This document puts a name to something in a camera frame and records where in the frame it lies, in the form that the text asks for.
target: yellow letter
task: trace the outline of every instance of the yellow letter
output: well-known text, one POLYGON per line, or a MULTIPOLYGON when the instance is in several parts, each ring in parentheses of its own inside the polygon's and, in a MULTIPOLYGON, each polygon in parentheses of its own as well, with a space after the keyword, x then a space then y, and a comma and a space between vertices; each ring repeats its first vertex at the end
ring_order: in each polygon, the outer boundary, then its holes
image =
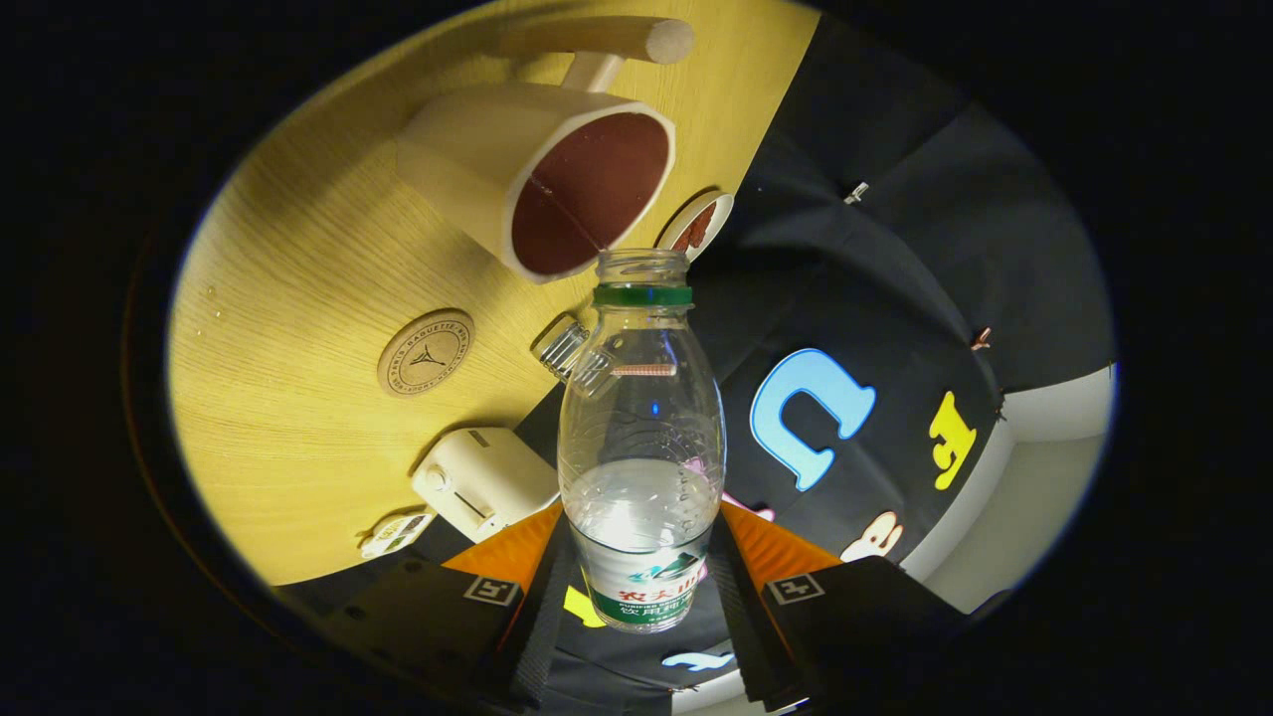
POLYGON ((592 600, 574 587, 565 587, 565 610, 574 614, 579 619, 583 619, 583 626, 589 629, 606 626, 606 623, 601 620, 601 617, 597 617, 597 613, 593 612, 592 600))
POLYGON ((945 471, 937 475, 936 487, 946 489, 951 487, 955 473, 964 466, 964 459, 971 452, 976 441, 976 431, 967 429, 964 418, 955 409, 955 394, 951 391, 946 391, 942 406, 937 409, 937 415, 933 415, 933 422, 928 426, 928 437, 937 436, 945 442, 933 446, 933 462, 945 471))

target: round lid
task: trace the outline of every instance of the round lid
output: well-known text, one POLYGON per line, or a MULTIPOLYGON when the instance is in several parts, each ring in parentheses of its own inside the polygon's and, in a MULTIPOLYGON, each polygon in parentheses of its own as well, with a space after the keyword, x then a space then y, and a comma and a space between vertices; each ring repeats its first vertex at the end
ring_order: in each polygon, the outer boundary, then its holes
POLYGON ((685 256, 693 261, 721 232, 721 227, 729 218, 732 209, 732 194, 717 190, 699 194, 676 213, 656 246, 684 251, 685 256))
POLYGON ((460 367, 474 324, 457 308, 425 313, 402 327, 381 353, 377 376, 384 392, 411 397, 433 390, 460 367))

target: small sticker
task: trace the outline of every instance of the small sticker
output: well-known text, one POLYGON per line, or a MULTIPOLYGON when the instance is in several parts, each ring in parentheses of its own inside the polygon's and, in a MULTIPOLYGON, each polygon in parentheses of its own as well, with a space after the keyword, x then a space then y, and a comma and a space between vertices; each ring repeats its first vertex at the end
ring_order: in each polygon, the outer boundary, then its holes
POLYGON ((733 654, 713 656, 710 654, 686 651, 685 654, 668 656, 663 660, 663 666, 680 666, 682 664, 687 664, 690 666, 690 671, 703 671, 704 669, 719 669, 731 661, 733 661, 733 654))
POLYGON ((490 577, 477 577, 474 580, 474 584, 468 585, 468 591, 465 592, 465 599, 485 601, 486 604, 494 604, 496 606, 508 606, 513 603, 513 598, 517 596, 518 589, 517 582, 505 582, 504 580, 493 580, 490 577))
POLYGON ((773 592, 778 604, 783 605, 826 594, 822 590, 822 585, 817 584, 810 575, 796 575, 794 577, 769 582, 769 591, 773 592))

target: wooden table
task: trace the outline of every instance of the wooden table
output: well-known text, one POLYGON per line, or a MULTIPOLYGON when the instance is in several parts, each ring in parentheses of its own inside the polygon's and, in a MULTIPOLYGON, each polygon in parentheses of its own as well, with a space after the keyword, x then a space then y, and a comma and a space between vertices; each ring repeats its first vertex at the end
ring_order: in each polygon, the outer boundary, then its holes
POLYGON ((395 135, 430 97, 560 82, 569 55, 498 57, 517 27, 583 15, 689 22, 676 65, 629 61, 611 94, 677 129, 677 159, 625 246, 652 246, 691 195, 736 191, 817 24, 777 0, 503 0, 386 50, 286 117, 216 197, 176 294, 172 401, 190 474, 267 584, 360 562, 360 533, 419 505, 410 469, 460 426, 516 426, 554 386, 530 353, 592 271, 537 287, 449 226, 395 175, 395 135), (470 354, 425 395, 391 397, 376 366, 409 321, 458 307, 470 354))

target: blue letter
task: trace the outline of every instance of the blue letter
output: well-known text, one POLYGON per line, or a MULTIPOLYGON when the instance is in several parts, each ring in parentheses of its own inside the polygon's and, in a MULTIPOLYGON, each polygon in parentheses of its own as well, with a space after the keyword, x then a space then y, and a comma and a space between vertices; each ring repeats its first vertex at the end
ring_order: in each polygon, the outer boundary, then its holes
POLYGON ((698 654, 695 651, 687 651, 685 654, 677 654, 675 656, 668 656, 663 660, 663 666, 679 666, 681 664, 689 664, 690 671, 701 671, 704 669, 719 669, 726 664, 733 661, 733 654, 726 652, 721 656, 712 656, 710 654, 698 654))
POLYGON ((796 473, 796 489, 805 492, 831 469, 835 452, 813 452, 783 424, 783 406, 797 392, 812 395, 840 424, 840 440, 849 440, 875 408, 875 389, 859 386, 834 358, 813 348, 783 358, 760 383, 751 403, 751 434, 796 473))

